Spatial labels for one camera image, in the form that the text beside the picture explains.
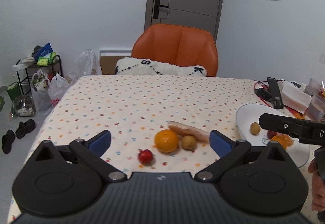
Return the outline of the person right hand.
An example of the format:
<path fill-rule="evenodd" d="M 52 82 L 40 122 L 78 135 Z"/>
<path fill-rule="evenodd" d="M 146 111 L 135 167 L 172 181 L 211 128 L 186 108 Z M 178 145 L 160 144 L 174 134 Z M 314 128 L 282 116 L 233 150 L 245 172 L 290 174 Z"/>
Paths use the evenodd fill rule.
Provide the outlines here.
<path fill-rule="evenodd" d="M 324 211 L 325 206 L 325 185 L 318 173 L 318 167 L 315 159 L 311 161 L 308 167 L 308 172 L 312 174 L 312 210 L 322 212 Z"/>

